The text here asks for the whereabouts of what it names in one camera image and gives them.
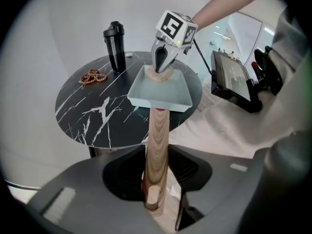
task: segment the black tumbler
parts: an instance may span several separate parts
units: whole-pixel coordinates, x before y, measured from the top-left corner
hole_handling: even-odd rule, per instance
[[[115,72],[124,71],[126,69],[126,60],[123,47],[123,35],[125,34],[123,25],[119,21],[113,21],[103,34],[112,69]]]

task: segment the gray cloth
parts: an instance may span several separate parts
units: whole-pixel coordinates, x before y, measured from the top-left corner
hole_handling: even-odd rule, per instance
[[[278,19],[272,48],[296,70],[307,55],[310,44],[299,23],[286,8]]]

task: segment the white wall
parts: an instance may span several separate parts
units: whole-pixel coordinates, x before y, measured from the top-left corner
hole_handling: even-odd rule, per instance
[[[0,54],[0,161],[5,178],[40,187],[89,157],[86,146],[58,127],[55,100],[70,74],[107,54],[102,32],[111,21],[124,24],[126,51],[150,51],[164,10],[192,16],[208,1],[31,0]],[[275,0],[258,0],[242,11],[275,26],[281,7]],[[203,49],[207,47],[201,39],[209,34],[207,28],[196,36]],[[203,65],[194,47],[181,59],[195,71]]]

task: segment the screen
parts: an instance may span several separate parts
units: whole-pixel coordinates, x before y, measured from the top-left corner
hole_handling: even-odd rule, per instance
[[[224,72],[225,86],[227,89],[239,94],[250,101],[250,95],[246,81],[248,77],[237,61],[220,54],[222,68]]]

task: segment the wooden post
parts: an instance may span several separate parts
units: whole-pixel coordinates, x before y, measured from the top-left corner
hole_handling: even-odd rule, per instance
[[[168,172],[169,114],[168,110],[156,108],[150,110],[143,191],[145,194],[145,207],[152,211],[153,215],[161,215],[165,203]]]

